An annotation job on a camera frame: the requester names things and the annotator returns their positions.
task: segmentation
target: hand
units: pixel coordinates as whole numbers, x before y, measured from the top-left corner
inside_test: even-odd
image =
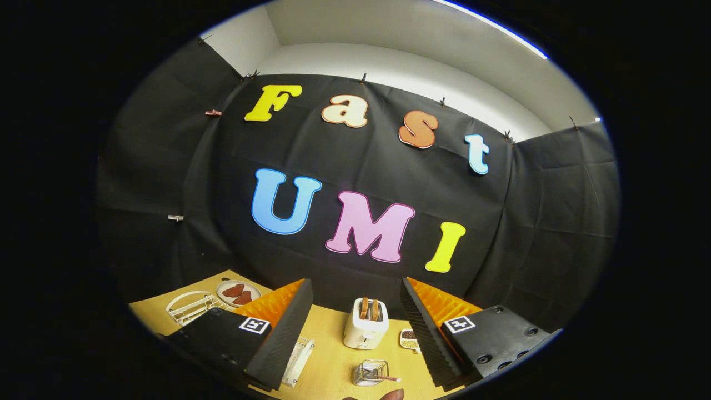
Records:
[[[398,390],[389,391],[383,397],[380,397],[380,400],[403,400],[404,398],[405,398],[405,390],[398,389]],[[346,397],[343,400],[355,400],[355,399],[353,397]]]

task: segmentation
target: white wall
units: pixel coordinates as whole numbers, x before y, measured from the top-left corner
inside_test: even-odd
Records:
[[[367,80],[439,101],[510,130],[517,142],[552,131],[540,118],[488,83],[430,58],[390,48],[346,43],[281,46],[264,6],[255,7],[200,35],[237,72],[307,73]]]
[[[252,73],[279,46],[264,6],[255,7],[203,32],[200,37],[241,75]]]
[[[260,75],[304,73],[335,75],[392,86],[433,100],[444,96],[461,111],[521,142],[552,130],[500,90],[435,60],[389,48],[346,43],[282,46],[257,67]]]

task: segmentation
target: letter m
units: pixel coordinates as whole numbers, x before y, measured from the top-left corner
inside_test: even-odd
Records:
[[[353,232],[353,241],[358,255],[362,256],[380,239],[378,247],[370,256],[378,261],[396,263],[400,261],[400,245],[405,235],[405,228],[415,216],[415,210],[404,204],[392,204],[373,223],[368,199],[354,191],[342,191],[338,199],[343,204],[341,219],[336,227],[336,234],[326,242],[326,248],[337,253],[348,253],[351,245],[348,238]]]

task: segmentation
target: blue letter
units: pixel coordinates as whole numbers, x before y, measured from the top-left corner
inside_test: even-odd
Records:
[[[279,171],[265,168],[258,169],[256,175],[257,188],[252,200],[252,218],[262,228],[279,235],[293,235],[300,231],[309,217],[314,193],[321,190],[321,182],[307,177],[294,179],[294,186],[299,188],[296,193],[294,211],[289,219],[281,219],[274,215],[272,209],[274,199],[277,197],[277,189],[280,184],[287,181],[287,176]]]
[[[477,174],[484,175],[488,172],[488,165],[484,164],[484,153],[488,154],[484,138],[481,135],[467,135],[464,141],[469,143],[469,165]]]

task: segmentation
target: ceiling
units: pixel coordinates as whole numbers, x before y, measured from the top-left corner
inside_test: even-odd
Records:
[[[432,0],[276,0],[265,7],[283,46],[357,43],[431,58],[498,88],[554,131],[569,127],[569,116],[579,125],[598,117],[550,59]]]

